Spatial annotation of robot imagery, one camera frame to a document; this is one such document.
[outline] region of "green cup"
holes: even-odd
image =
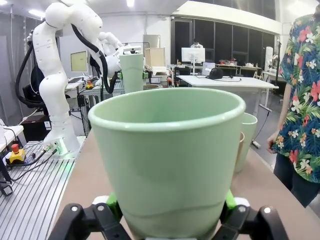
[[[247,154],[256,131],[257,123],[258,119],[255,116],[246,112],[243,114],[241,132],[243,132],[245,137],[240,152],[240,157],[238,158],[235,165],[236,173],[240,172],[246,165]]]
[[[164,88],[109,98],[90,110],[110,184],[137,239],[201,238],[214,230],[245,108],[226,91]]]

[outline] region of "white label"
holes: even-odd
[[[46,128],[51,128],[51,125],[50,125],[50,122],[49,121],[45,121],[44,122],[44,126],[46,127]]]
[[[11,189],[9,186],[7,186],[6,188],[3,189],[5,194],[9,195],[10,193],[12,193]]]

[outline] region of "dark pants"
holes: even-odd
[[[295,171],[290,159],[279,153],[273,173],[304,207],[307,207],[320,191],[320,183],[305,180]]]

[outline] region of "person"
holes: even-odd
[[[195,39],[193,40],[193,44],[191,45],[190,48],[193,48],[193,49],[203,49],[204,46],[202,46],[202,45],[199,43],[199,41],[195,38]]]
[[[279,74],[287,82],[277,131],[267,150],[273,173],[304,206],[320,191],[320,4],[295,20]]]

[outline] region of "cup rim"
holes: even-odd
[[[229,111],[226,111],[224,113],[217,114],[214,116],[202,117],[202,118],[192,119],[192,120],[170,121],[170,122],[152,122],[152,123],[119,122],[119,121],[106,120],[95,115],[96,110],[101,105],[106,104],[107,102],[116,101],[117,99],[120,99],[120,98],[126,98],[127,96],[130,96],[130,95],[140,95],[140,94],[151,93],[151,91],[136,91],[136,92],[126,93],[119,96],[111,97],[102,102],[99,102],[98,104],[96,104],[91,108],[91,110],[88,113],[88,118],[95,125],[98,125],[103,128],[112,129],[112,130],[125,131],[125,132],[170,132],[170,131],[198,129],[198,128],[220,124],[228,120],[231,120],[236,116],[243,114],[246,109],[246,103],[240,96],[231,92],[223,91],[223,90],[217,90],[217,89],[211,89],[211,88],[195,88],[195,87],[177,88],[175,87],[175,88],[153,89],[152,93],[154,93],[155,91],[203,91],[203,92],[223,93],[225,95],[228,95],[231,98],[234,98],[236,101],[238,101],[239,104],[234,109],[231,109]]]
[[[244,112],[243,114],[254,118],[254,121],[252,121],[252,122],[242,122],[243,125],[253,125],[258,122],[258,118],[256,116],[253,116],[252,114],[247,113],[247,112]]]

